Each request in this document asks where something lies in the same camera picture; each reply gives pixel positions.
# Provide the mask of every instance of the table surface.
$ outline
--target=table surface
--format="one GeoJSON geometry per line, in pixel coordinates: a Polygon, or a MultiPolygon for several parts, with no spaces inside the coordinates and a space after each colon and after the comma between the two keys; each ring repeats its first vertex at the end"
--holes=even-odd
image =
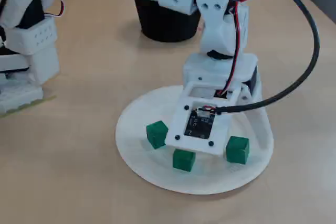
{"type": "MultiPolygon", "coordinates": [[[[161,44],[141,35],[133,0],[65,2],[57,20],[61,73],[45,85],[57,97],[0,121],[1,223],[334,223],[336,25],[314,4],[304,0],[320,29],[321,58],[299,90],[268,108],[270,165],[244,188],[190,196],[134,174],[114,133],[132,100],[182,83],[200,32],[161,44]]],[[[268,97],[307,67],[311,32],[291,0],[249,4],[246,52],[259,56],[268,97]]]]}

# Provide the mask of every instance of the circuit board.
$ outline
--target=circuit board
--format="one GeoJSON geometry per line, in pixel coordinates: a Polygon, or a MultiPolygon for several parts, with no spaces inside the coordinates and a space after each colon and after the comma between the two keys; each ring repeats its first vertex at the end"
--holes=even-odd
{"type": "Polygon", "coordinates": [[[209,139],[216,114],[209,111],[193,110],[190,114],[185,136],[209,139]]]}

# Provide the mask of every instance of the white circular base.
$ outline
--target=white circular base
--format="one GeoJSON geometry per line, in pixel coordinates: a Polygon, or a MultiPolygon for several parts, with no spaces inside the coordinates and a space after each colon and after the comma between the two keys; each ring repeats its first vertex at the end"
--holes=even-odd
{"type": "Polygon", "coordinates": [[[154,150],[146,136],[146,126],[163,121],[168,127],[182,93],[182,86],[153,90],[133,101],[121,114],[115,139],[121,157],[140,177],[167,190],[185,194],[218,194],[239,188],[258,177],[268,165],[274,141],[261,149],[243,113],[233,117],[230,135],[250,139],[246,165],[232,164],[225,157],[196,153],[190,173],[173,168],[174,148],[154,150]]]}

